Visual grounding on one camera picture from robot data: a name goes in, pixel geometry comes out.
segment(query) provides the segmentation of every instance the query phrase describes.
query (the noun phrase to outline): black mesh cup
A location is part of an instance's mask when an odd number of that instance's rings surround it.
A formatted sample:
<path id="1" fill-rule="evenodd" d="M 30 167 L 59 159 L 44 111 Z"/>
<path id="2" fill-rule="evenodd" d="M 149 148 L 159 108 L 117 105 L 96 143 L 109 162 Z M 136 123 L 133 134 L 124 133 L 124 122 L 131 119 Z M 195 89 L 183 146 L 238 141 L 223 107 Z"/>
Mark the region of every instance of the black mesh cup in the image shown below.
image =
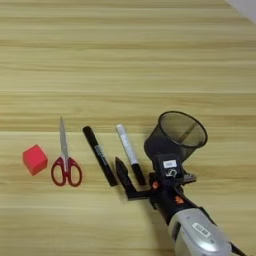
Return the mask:
<path id="1" fill-rule="evenodd" d="M 157 126 L 145 141 L 144 149 L 151 160 L 156 155 L 172 153 L 183 162 L 207 140 L 205 128 L 194 117 L 168 111 L 159 117 Z"/>

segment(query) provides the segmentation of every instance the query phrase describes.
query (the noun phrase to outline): black marker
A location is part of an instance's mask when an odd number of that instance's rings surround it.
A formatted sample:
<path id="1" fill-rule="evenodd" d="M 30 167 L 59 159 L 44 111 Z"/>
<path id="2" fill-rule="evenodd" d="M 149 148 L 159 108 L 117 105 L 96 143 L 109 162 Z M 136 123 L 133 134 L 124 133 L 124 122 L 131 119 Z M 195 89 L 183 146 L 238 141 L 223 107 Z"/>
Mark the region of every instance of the black marker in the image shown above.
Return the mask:
<path id="1" fill-rule="evenodd" d="M 110 186 L 115 186 L 117 185 L 117 182 L 116 182 L 116 178 L 115 176 L 113 175 L 113 172 L 111 171 L 110 169 L 110 166 L 104 156 L 104 153 L 99 145 L 99 143 L 97 142 L 96 138 L 95 138 L 95 135 L 93 133 L 93 130 L 91 129 L 90 126 L 86 126 L 83 128 L 83 133 L 88 141 L 88 143 L 90 144 L 91 148 L 92 148 L 92 151 L 94 152 L 100 166 L 101 166 L 101 169 L 102 171 L 104 172 L 107 180 L 108 180 L 108 183 Z"/>

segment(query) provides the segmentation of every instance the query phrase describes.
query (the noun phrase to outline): wood grain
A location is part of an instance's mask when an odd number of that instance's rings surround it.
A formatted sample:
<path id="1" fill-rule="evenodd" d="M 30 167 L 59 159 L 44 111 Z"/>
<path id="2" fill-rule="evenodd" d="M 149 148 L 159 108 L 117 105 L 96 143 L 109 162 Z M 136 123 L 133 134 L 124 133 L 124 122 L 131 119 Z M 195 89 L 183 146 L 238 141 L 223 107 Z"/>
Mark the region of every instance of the wood grain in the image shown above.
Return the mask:
<path id="1" fill-rule="evenodd" d="M 81 133 L 91 125 L 111 165 L 128 164 L 123 123 L 147 174 L 143 142 L 166 110 L 209 133 L 186 162 L 199 177 L 187 195 L 256 255 L 255 31 L 220 0 L 0 0 L 0 255 L 174 255 L 160 214 L 107 185 Z M 77 189 L 50 179 L 61 115 Z M 31 177 L 21 155 L 34 144 L 49 167 Z"/>

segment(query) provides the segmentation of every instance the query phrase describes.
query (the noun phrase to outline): red cube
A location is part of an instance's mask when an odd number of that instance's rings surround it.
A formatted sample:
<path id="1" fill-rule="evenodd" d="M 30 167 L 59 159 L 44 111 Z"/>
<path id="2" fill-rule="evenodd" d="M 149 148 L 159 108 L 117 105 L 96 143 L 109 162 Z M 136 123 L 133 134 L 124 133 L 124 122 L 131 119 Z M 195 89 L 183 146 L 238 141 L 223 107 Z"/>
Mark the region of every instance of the red cube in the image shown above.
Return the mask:
<path id="1" fill-rule="evenodd" d="M 48 158 L 43 150 L 38 145 L 35 145 L 23 152 L 23 162 L 32 176 L 34 176 L 47 167 Z"/>

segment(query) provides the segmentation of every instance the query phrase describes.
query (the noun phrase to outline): scissors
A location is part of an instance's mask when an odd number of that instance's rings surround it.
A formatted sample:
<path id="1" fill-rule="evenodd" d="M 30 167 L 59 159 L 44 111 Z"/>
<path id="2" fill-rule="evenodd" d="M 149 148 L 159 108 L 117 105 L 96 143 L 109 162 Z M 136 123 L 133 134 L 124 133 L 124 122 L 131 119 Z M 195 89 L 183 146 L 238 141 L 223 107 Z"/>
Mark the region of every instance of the scissors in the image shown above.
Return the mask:
<path id="1" fill-rule="evenodd" d="M 69 157 L 65 125 L 62 117 L 60 118 L 60 144 L 61 144 L 61 156 L 54 162 L 52 166 L 52 169 L 51 169 L 52 180 L 57 186 L 64 186 L 68 181 L 70 186 L 77 187 L 82 182 L 83 174 L 77 162 L 73 160 L 71 157 Z M 61 168 L 61 173 L 62 173 L 61 181 L 55 178 L 56 167 Z M 79 174 L 79 179 L 76 182 L 72 180 L 72 172 L 73 172 L 71 171 L 72 167 L 75 167 Z"/>

